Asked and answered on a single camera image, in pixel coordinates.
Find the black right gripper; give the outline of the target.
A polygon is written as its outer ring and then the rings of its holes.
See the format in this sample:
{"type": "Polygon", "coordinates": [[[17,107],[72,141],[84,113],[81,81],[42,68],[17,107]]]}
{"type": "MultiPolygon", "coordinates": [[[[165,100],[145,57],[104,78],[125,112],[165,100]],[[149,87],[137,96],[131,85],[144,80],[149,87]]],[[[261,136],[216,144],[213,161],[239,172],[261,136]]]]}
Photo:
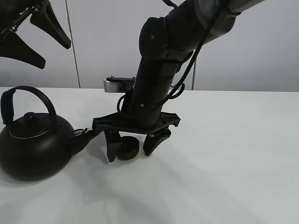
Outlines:
{"type": "Polygon", "coordinates": [[[165,93],[125,93],[116,105],[117,112],[94,118],[92,128],[96,134],[104,131],[107,158],[113,162],[121,147],[120,132],[147,134],[143,151],[150,156],[164,140],[170,138],[170,125],[178,126],[180,117],[175,113],[162,112],[160,102],[165,93]]]}

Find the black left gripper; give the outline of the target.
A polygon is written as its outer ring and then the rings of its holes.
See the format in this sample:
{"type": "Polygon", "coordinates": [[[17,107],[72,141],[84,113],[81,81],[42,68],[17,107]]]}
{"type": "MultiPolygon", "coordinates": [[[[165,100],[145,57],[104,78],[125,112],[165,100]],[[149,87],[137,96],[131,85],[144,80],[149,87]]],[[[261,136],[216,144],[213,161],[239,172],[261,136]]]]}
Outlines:
{"type": "Polygon", "coordinates": [[[44,69],[45,59],[11,31],[31,14],[31,24],[49,34],[64,48],[71,47],[71,40],[61,27],[49,0],[1,0],[0,56],[44,69]]]}

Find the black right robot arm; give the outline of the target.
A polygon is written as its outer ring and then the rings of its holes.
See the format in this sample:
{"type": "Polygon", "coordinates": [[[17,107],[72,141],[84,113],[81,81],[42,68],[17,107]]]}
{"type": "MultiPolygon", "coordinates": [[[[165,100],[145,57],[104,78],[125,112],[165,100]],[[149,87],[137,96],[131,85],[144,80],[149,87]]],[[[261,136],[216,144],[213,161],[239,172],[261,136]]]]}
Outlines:
{"type": "Polygon", "coordinates": [[[137,156],[139,140],[151,155],[171,136],[169,127],[180,117],[163,112],[163,105],[185,89],[185,79],[202,46],[228,33],[237,16],[258,4],[256,0],[186,0],[166,2],[172,10],[164,17],[150,17],[139,36],[141,61],[136,77],[108,77],[106,92],[120,92],[117,112],[93,120],[93,130],[104,133],[107,159],[127,161],[137,156]]]}

